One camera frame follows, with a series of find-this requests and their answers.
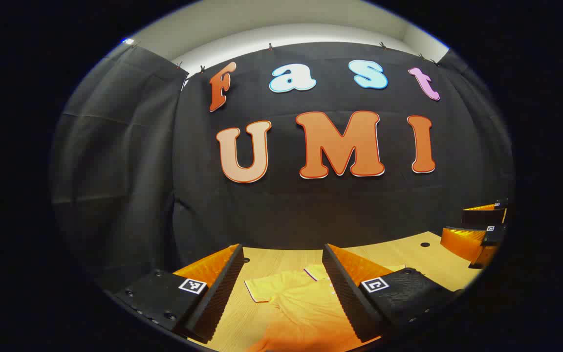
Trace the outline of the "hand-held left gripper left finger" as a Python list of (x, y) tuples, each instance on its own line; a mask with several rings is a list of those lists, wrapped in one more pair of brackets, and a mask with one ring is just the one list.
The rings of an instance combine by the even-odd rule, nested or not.
[(152, 325), (208, 343), (243, 265), (243, 245), (236, 243), (175, 272), (154, 269), (114, 296)]

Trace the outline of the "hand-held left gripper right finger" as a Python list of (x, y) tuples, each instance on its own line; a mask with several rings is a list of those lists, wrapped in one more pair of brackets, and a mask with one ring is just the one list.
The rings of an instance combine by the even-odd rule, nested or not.
[(387, 269), (330, 243), (323, 249), (322, 263), (362, 342), (418, 330), (461, 294), (414, 268)]

